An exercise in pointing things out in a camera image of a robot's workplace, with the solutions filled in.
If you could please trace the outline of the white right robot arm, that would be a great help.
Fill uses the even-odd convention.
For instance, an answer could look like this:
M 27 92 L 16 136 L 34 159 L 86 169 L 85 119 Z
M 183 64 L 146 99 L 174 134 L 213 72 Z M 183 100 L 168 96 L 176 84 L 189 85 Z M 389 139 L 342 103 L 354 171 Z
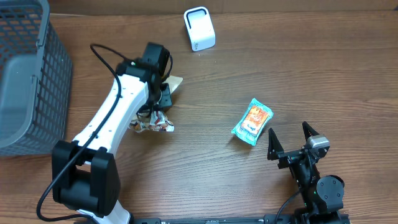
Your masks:
M 315 131 L 306 121 L 302 123 L 305 144 L 297 150 L 285 152 L 276 133 L 269 129 L 267 158 L 279 161 L 278 168 L 288 168 L 298 185 L 298 191 L 290 196 L 272 219 L 274 223 L 349 223 L 348 215 L 341 215 L 345 183 L 337 175 L 320 176 L 317 162 L 326 156 L 329 139 Z M 281 217 L 284 208 L 298 195 L 304 207 L 295 210 L 287 218 Z

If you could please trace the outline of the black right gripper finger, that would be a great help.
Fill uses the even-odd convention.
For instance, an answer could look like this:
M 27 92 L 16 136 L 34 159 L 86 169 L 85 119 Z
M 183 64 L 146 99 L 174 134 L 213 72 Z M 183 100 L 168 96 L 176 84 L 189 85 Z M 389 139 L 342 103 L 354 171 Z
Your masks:
M 308 140 L 309 137 L 319 135 L 319 133 L 316 130 L 314 130 L 306 121 L 302 123 L 302 128 L 306 141 Z
M 272 128 L 269 129 L 268 133 L 269 133 L 268 135 L 269 146 L 268 146 L 267 159 L 273 161 L 278 159 L 279 156 L 284 153 L 284 149 L 280 144 L 280 141 L 278 140 L 277 135 Z

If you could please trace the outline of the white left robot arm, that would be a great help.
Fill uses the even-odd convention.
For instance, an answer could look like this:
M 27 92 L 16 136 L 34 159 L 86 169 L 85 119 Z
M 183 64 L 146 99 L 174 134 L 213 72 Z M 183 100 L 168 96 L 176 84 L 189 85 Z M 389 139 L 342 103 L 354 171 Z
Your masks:
M 160 44 L 149 42 L 140 58 L 122 57 L 110 71 L 112 89 L 87 127 L 73 141 L 59 140 L 52 150 L 52 182 L 37 204 L 37 216 L 48 194 L 75 214 L 59 220 L 86 218 L 89 223 L 134 223 L 119 201 L 121 181 L 116 153 L 135 116 L 162 111 L 172 105 L 166 79 L 173 59 Z

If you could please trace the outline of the teal tissue pack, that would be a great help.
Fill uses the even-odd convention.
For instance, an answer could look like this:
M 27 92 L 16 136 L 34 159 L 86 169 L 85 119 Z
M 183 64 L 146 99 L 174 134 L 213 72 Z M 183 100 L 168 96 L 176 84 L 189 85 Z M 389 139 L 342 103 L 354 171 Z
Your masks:
M 231 130 L 242 141 L 255 146 L 266 124 L 274 116 L 273 111 L 253 98 L 238 124 Z

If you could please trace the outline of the beige snack pouch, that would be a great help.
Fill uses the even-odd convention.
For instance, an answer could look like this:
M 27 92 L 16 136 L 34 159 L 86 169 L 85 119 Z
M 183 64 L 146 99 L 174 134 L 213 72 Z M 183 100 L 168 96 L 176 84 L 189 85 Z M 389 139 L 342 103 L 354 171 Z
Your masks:
M 168 83 L 172 93 L 178 88 L 183 81 L 182 77 L 170 76 L 164 83 Z M 157 131 L 157 132 L 173 132 L 175 127 L 171 122 L 165 110 L 155 111 L 154 108 L 138 112 L 131 120 L 129 129 L 134 130 L 137 133 L 143 131 Z

